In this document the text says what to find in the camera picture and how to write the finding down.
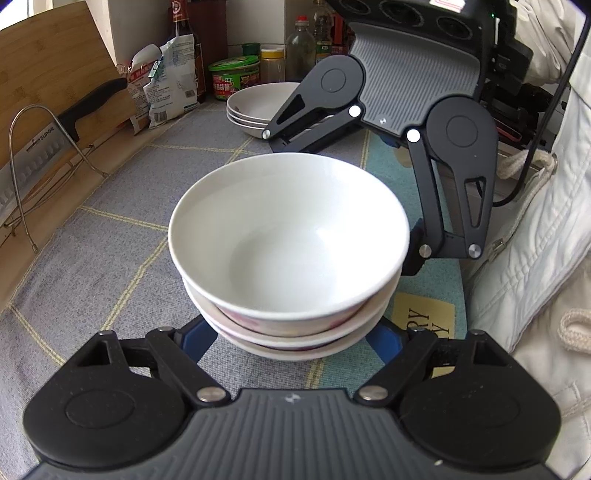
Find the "white jacket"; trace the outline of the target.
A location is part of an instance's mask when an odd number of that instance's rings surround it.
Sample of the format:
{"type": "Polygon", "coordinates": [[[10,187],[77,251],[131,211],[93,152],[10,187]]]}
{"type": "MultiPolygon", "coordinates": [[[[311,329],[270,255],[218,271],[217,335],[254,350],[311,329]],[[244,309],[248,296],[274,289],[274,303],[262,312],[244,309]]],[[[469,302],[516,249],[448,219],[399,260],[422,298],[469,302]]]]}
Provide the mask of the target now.
{"type": "Polygon", "coordinates": [[[564,117],[541,170],[467,275],[468,319],[488,332],[558,404],[549,467],[590,475],[590,53],[575,51],[588,11],[571,1],[519,1],[527,80],[570,78],[564,117]]]}

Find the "yellow lid spice jar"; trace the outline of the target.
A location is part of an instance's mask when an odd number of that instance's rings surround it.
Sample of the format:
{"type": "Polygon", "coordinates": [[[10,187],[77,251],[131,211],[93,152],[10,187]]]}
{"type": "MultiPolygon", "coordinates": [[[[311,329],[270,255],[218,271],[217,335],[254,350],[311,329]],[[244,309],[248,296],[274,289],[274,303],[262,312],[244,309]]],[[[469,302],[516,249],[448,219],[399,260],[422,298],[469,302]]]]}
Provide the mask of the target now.
{"type": "Polygon", "coordinates": [[[260,79],[263,83],[286,80],[286,58],[283,47],[266,46],[260,49],[260,79]]]}

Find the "green lidded food tub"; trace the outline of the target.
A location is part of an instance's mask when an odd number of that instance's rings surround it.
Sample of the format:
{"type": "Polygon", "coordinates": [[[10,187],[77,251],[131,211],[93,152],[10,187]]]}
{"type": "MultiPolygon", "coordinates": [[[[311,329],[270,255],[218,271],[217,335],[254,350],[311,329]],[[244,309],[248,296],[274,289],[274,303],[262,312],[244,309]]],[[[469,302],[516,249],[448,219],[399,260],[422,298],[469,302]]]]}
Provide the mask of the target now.
{"type": "Polygon", "coordinates": [[[259,56],[232,57],[208,66],[211,74],[213,94],[218,100],[228,100],[235,92],[259,85],[259,56]]]}

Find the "clear bottle red cap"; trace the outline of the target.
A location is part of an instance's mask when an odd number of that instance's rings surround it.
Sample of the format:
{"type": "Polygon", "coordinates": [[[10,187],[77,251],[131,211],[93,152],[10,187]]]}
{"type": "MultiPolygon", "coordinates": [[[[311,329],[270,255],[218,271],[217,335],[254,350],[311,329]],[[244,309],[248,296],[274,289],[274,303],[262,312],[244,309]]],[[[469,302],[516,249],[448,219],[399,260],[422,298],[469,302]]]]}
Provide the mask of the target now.
{"type": "Polygon", "coordinates": [[[315,66],[315,37],[305,15],[297,16],[294,33],[286,41],[286,79],[301,82],[315,66]]]}

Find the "white plastic food bag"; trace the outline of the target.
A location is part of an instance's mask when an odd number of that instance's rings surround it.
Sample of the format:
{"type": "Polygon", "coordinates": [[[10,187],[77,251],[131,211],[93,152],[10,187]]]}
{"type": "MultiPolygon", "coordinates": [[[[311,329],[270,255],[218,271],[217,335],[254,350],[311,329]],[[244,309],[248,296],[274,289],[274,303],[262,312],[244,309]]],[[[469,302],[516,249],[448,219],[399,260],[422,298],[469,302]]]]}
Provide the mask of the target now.
{"type": "Polygon", "coordinates": [[[161,47],[161,56],[148,75],[144,93],[149,102],[149,127],[155,128],[197,107],[193,61],[180,50],[180,38],[172,38],[161,47]]]}

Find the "red white snack bag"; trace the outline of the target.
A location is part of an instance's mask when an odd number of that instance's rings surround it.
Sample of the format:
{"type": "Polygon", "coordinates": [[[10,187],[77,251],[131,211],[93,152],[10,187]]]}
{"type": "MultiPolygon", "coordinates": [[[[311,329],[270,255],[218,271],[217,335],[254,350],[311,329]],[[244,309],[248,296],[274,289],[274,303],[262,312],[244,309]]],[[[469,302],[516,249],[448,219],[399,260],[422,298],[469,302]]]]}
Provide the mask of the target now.
{"type": "Polygon", "coordinates": [[[149,83],[148,75],[160,55],[159,47],[149,44],[133,56],[127,70],[127,91],[135,104],[135,113],[130,117],[134,134],[138,134],[149,123],[149,102],[144,93],[144,86],[149,83]]]}

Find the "white plate with fruit print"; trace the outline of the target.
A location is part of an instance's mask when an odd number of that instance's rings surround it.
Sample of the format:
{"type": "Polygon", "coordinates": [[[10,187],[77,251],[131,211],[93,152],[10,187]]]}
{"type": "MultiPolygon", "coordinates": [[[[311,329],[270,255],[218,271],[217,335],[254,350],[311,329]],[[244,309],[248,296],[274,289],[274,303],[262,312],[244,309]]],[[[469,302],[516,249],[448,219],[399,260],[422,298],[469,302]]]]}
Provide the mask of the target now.
{"type": "Polygon", "coordinates": [[[298,86],[298,82],[277,82],[245,88],[228,98],[226,110],[238,118],[269,123],[298,86]]]}

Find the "grey checked cloth mat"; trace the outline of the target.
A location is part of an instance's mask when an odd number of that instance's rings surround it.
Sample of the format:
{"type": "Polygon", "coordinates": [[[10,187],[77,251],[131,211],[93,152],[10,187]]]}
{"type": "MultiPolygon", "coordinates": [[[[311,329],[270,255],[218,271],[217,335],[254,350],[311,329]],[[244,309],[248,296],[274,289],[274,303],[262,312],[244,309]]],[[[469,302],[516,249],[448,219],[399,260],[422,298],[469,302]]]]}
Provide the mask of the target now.
{"type": "Polygon", "coordinates": [[[1,311],[1,475],[36,461],[22,414],[95,333],[140,338],[197,311],[168,251],[175,204],[218,167],[270,152],[206,105],[171,124],[97,187],[52,235],[1,311]]]}

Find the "bamboo cutting board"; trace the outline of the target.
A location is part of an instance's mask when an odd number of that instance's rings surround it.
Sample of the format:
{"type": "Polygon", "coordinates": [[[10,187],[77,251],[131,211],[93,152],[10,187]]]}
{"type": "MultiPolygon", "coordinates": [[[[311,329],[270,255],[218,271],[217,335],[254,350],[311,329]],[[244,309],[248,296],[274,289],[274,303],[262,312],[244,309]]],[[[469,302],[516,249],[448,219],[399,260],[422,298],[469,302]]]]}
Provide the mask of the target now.
{"type": "Polygon", "coordinates": [[[8,130],[25,106],[59,115],[119,77],[84,2],[48,10],[1,31],[1,164],[9,161],[8,130]]]}

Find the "white bowl pink flowers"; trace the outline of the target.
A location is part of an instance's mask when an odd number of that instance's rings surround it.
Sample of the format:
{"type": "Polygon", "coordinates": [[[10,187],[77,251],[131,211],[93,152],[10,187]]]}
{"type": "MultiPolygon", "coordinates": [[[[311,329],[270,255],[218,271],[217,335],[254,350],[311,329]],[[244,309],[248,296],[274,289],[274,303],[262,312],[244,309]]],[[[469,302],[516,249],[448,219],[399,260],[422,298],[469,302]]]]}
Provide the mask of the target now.
{"type": "Polygon", "coordinates": [[[373,174],[332,157],[252,156],[193,184],[168,227],[178,272],[206,299],[251,318],[344,312],[403,265],[410,223],[373,174]]]}

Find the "white floral bowl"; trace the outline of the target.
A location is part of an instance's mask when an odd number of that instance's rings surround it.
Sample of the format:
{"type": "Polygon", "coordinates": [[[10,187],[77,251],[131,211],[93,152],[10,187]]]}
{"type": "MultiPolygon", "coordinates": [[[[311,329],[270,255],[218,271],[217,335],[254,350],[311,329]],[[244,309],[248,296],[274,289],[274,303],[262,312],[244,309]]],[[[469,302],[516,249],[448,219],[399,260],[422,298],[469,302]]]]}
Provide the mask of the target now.
{"type": "Polygon", "coordinates": [[[321,345],[314,347],[297,347],[287,349],[270,348],[257,345],[256,343],[250,341],[240,340],[238,337],[232,336],[229,333],[225,333],[221,330],[221,328],[215,326],[213,322],[207,320],[202,315],[199,315],[198,319],[207,323],[207,325],[211,327],[216,334],[220,334],[225,340],[228,340],[230,344],[235,345],[245,352],[249,352],[250,354],[271,360],[298,362],[329,357],[338,354],[349,347],[352,347],[356,343],[363,340],[363,338],[365,338],[370,333],[370,331],[372,331],[377,326],[387,308],[388,305],[385,305],[376,315],[372,317],[372,319],[370,319],[366,325],[363,325],[362,327],[353,331],[353,333],[349,333],[341,339],[332,342],[324,342],[321,345]]]}
{"type": "Polygon", "coordinates": [[[332,342],[353,333],[366,325],[381,308],[388,305],[401,278],[401,272],[377,294],[367,299],[353,312],[329,315],[311,320],[252,320],[245,317],[232,319],[211,301],[195,291],[186,280],[183,286],[193,305],[207,320],[221,328],[225,333],[270,348],[314,347],[324,342],[332,342]]]}

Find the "dark soy sauce bottle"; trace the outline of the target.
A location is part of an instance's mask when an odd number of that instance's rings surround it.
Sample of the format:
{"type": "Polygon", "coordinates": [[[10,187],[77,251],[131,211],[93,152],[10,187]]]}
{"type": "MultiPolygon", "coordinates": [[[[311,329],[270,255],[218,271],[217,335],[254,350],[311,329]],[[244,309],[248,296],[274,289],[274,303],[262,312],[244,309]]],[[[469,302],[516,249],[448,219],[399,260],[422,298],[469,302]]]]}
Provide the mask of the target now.
{"type": "Polygon", "coordinates": [[[204,100],[206,84],[204,75],[204,61],[202,61],[201,42],[192,30],[189,22],[188,7],[185,0],[170,1],[172,15],[172,38],[179,37],[180,50],[186,60],[193,61],[193,80],[197,100],[204,100]]]}

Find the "black handled kitchen knife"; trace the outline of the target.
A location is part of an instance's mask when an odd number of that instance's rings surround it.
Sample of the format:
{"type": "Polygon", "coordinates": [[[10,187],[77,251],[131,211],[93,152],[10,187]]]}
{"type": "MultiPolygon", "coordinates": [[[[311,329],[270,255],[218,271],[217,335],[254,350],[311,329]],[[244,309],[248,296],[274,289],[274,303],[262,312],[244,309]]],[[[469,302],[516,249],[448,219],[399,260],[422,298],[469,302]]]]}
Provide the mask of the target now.
{"type": "Polygon", "coordinates": [[[76,104],[57,116],[32,137],[18,152],[13,161],[1,169],[1,221],[5,222],[17,209],[12,173],[15,173],[21,199],[42,179],[57,161],[73,147],[70,140],[78,142],[80,136],[76,122],[98,110],[113,95],[127,87],[124,78],[109,80],[87,94],[76,104]]]}

